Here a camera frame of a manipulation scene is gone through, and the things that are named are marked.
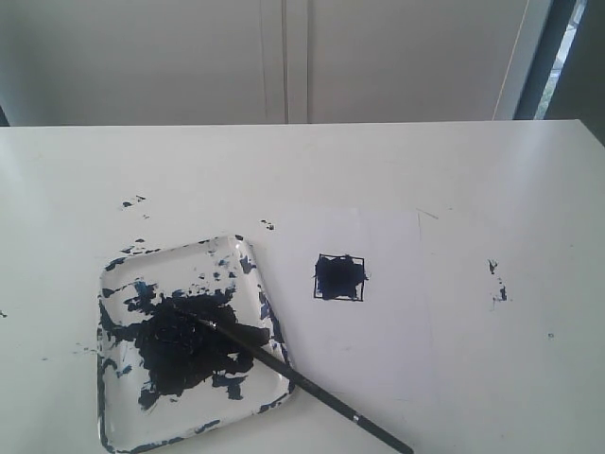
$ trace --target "paint palette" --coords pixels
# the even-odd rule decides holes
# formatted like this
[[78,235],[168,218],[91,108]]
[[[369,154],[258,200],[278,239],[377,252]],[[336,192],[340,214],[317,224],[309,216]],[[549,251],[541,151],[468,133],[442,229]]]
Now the paint palette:
[[294,386],[197,321],[229,323],[288,362],[242,236],[113,260],[101,275],[98,423],[110,452],[143,452],[281,405]]

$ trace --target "white table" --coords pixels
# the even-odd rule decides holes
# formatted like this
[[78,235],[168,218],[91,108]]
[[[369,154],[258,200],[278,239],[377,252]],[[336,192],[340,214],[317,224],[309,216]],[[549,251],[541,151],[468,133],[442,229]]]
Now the white table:
[[[438,392],[344,400],[420,454],[603,452],[605,149],[575,121],[0,130],[0,451],[104,452],[90,350],[120,249],[236,230],[262,261],[258,220],[301,201],[422,210]],[[165,450],[282,451],[391,452],[304,393]]]

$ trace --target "black square outline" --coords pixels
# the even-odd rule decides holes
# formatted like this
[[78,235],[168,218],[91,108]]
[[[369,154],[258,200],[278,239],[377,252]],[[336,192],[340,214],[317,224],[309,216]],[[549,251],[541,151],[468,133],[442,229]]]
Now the black square outline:
[[[320,254],[320,258],[318,258],[318,261],[322,258],[322,257],[328,257],[328,258],[340,258],[340,257],[344,257],[345,255],[348,255],[347,253],[343,254],[343,255],[330,255],[328,253],[321,253]],[[361,260],[361,267],[363,269],[363,274],[364,276],[366,275],[366,261],[364,260],[363,257],[353,257],[352,255],[349,255],[353,261],[355,262],[355,260]],[[315,275],[314,277],[314,284],[313,284],[313,298],[317,299],[317,300],[323,300],[323,298],[321,298],[320,296],[317,296],[317,291],[318,291],[318,276]],[[323,301],[359,301],[361,303],[363,303],[363,287],[365,285],[366,280],[364,279],[363,281],[361,281],[361,291],[359,292],[359,298],[331,298],[330,300],[323,300]]]

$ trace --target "white plastic palette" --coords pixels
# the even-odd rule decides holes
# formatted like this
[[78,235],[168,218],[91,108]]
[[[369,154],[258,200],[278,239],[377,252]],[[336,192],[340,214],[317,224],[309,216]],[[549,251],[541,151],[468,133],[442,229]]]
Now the white plastic palette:
[[[215,296],[222,300],[216,303]],[[242,353],[221,357],[229,367],[213,369],[212,376],[193,363],[196,370],[185,371],[181,389],[173,389],[174,380],[166,385],[164,373],[157,373],[158,361],[165,366],[180,357],[168,347],[151,358],[144,334],[156,330],[152,343],[158,333],[164,336],[157,321],[168,301],[183,307],[219,304],[238,323],[266,328],[263,348],[287,362],[279,323],[243,237],[217,237],[114,260],[101,275],[97,330],[99,436],[110,452],[143,452],[222,428],[278,407],[293,391],[287,379],[256,360],[247,369]],[[181,334],[170,341],[179,342]],[[229,372],[232,366],[239,372]]]

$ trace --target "brush handle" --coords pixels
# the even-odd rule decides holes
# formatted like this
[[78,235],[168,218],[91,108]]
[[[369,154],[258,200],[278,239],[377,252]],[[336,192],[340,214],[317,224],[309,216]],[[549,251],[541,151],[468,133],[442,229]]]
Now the brush handle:
[[367,430],[378,440],[381,440],[382,442],[386,443],[387,445],[389,445],[393,449],[397,450],[398,452],[401,452],[403,454],[413,454],[413,452],[414,452],[413,449],[411,447],[409,447],[408,445],[406,445],[404,442],[393,437],[386,430],[380,428],[375,423],[370,421],[368,418],[366,418],[365,416],[362,416],[357,411],[353,410],[347,404],[342,402],[340,399],[337,399],[336,397],[334,397],[333,395],[331,395],[330,393],[325,391],[320,386],[313,383],[311,380],[309,380],[304,375],[299,374],[294,369],[292,369],[290,366],[281,362],[279,359],[274,357],[271,353],[266,352],[262,348],[255,347],[253,345],[249,345],[247,342],[240,339],[239,336],[237,336],[237,334],[234,333],[232,330],[227,329],[227,328],[221,326],[220,324],[212,323],[212,322],[208,323],[207,321],[203,321],[203,320],[199,320],[199,321],[201,323],[204,323],[207,326],[210,326],[211,328],[215,329],[217,332],[219,332],[226,338],[229,338],[236,344],[240,345],[242,348],[248,350],[259,361],[265,363],[268,367],[273,369],[275,372],[278,372],[279,374],[281,374],[284,377],[288,378],[289,380],[293,381],[295,385],[300,386],[305,391],[307,391],[309,394],[318,398],[321,402],[323,402],[325,405],[330,407],[332,410],[337,411],[345,418],[350,419],[351,421],[356,423],[358,426],[360,426],[364,430]]

